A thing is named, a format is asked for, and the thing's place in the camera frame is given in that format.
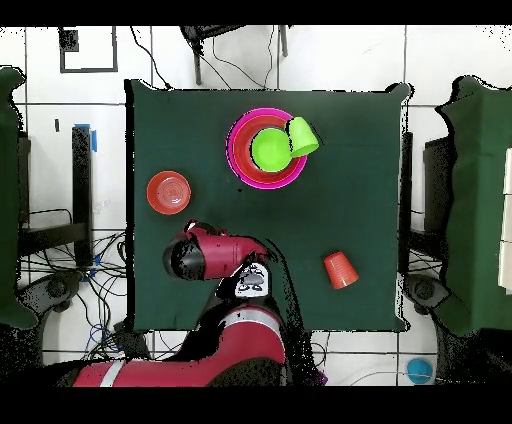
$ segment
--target pink bowl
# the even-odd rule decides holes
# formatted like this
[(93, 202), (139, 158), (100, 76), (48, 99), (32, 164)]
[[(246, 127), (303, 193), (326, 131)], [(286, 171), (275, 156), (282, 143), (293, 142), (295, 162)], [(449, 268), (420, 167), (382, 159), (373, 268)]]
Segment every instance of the pink bowl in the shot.
[(254, 187), (254, 188), (259, 188), (261, 190), (272, 190), (272, 189), (284, 187), (284, 186), (290, 184), (292, 181), (294, 181), (299, 176), (299, 174), (302, 172), (302, 170), (304, 169), (304, 166), (306, 165), (307, 156), (302, 156), (299, 159), (299, 163), (298, 163), (297, 167), (295, 168), (294, 172), (292, 174), (290, 174), (287, 178), (285, 178), (281, 181), (265, 184), (265, 183), (260, 183), (260, 182), (254, 181), (251, 178), (244, 175), (235, 161), (235, 158), (233, 155), (233, 143), (234, 143), (234, 140), (235, 140), (235, 137), (236, 137), (238, 131), (240, 131), (240, 129), (243, 127), (243, 125), (246, 122), (248, 122), (250, 119), (252, 119), (256, 116), (262, 116), (262, 115), (274, 115), (274, 116), (283, 118), (287, 121), (293, 118), (293, 116), (290, 115), (289, 113), (287, 113), (283, 110), (280, 110), (280, 109), (276, 109), (276, 108), (258, 108), (258, 109), (252, 109), (249, 112), (245, 113), (235, 122), (235, 124), (231, 127), (231, 129), (228, 133), (228, 137), (226, 140), (226, 159), (227, 159), (229, 167), (231, 168), (233, 173), (238, 178), (240, 178), (245, 184), (247, 184), (251, 187)]

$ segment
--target floor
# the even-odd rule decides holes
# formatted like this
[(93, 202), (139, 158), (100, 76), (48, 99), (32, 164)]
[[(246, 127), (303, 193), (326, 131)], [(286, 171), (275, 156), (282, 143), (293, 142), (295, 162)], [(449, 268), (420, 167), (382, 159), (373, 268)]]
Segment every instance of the floor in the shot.
[[(178, 27), (135, 27), (139, 43), (153, 53), (158, 71), (176, 88), (196, 88), (193, 58)], [(149, 56), (138, 47), (129, 27), (117, 27), (117, 73), (60, 73), (56, 28), (0, 28), (0, 64), (19, 67), (27, 82), (14, 92), (14, 102), (32, 139), (31, 210), (72, 208), (71, 131), (74, 124), (89, 123), (97, 131), (93, 152), (94, 238), (125, 229), (125, 110), (124, 78), (139, 78), (163, 88)], [(289, 55), (277, 54), (277, 26), (247, 26), (217, 37), (215, 53), (242, 68), (254, 80), (282, 90), (340, 89), (384, 90), (405, 81), (414, 87), (409, 103), (409, 130), (414, 133), (412, 226), (423, 225), (424, 143), (447, 135), (434, 107), (448, 101), (453, 80), (474, 74), (497, 87), (512, 84), (512, 28), (510, 26), (295, 26), (288, 31)], [(112, 66), (111, 28), (79, 27), (80, 52), (66, 53), (73, 68)], [(212, 40), (205, 42), (205, 59), (232, 88), (258, 88), (235, 67), (212, 54)], [(201, 61), (203, 88), (226, 86)], [(55, 120), (59, 121), (57, 131)], [(66, 222), (65, 212), (33, 215), (33, 227)], [(104, 249), (100, 241), (96, 252)], [(61, 252), (49, 251), (51, 258)], [(115, 248), (104, 260), (122, 265)], [(20, 285), (44, 275), (44, 261), (24, 262)], [(107, 276), (98, 274), (98, 282)], [(119, 279), (111, 289), (126, 290)], [(96, 297), (87, 283), (80, 288), (88, 316), (97, 322)], [(115, 323), (125, 317), (126, 297), (107, 297)], [(313, 345), (319, 368), (328, 385), (412, 385), (405, 372), (407, 362), (422, 357), (436, 365), (436, 339), (432, 321), (414, 312), (403, 299), (403, 314), (411, 324), (404, 333), (315, 332)], [(152, 355), (164, 355), (167, 346), (183, 339), (183, 332), (148, 333)], [(90, 338), (84, 305), (74, 299), (65, 312), (52, 312), (44, 335), (46, 363), (80, 358)]]

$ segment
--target black frame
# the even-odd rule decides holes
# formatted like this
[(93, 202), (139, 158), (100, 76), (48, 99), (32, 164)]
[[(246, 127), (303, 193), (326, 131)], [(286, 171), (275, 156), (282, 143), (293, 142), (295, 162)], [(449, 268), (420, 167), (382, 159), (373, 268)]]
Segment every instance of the black frame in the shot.
[[(19, 233), (18, 254), (28, 256), (41, 250), (75, 243), (75, 262), (79, 268), (92, 265), (92, 193), (91, 193), (91, 136), (89, 128), (72, 128), (73, 149), (73, 223), (47, 228), (22, 228)], [(29, 152), (30, 140), (21, 134), (18, 143), (20, 169), (20, 222), (29, 219)]]

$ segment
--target orange cup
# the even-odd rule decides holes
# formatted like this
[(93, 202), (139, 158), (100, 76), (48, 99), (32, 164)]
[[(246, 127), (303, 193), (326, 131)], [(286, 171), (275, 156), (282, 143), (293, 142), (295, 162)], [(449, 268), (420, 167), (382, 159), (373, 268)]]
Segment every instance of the orange cup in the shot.
[(347, 287), (359, 279), (359, 275), (342, 252), (336, 252), (324, 259), (325, 269), (335, 289)]

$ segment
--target green bowl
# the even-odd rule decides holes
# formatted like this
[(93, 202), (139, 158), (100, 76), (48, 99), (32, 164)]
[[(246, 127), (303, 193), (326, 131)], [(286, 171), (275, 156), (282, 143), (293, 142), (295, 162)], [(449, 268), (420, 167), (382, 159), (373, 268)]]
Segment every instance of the green bowl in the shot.
[(251, 158), (265, 172), (279, 172), (292, 160), (288, 134), (277, 128), (265, 128), (251, 144)]

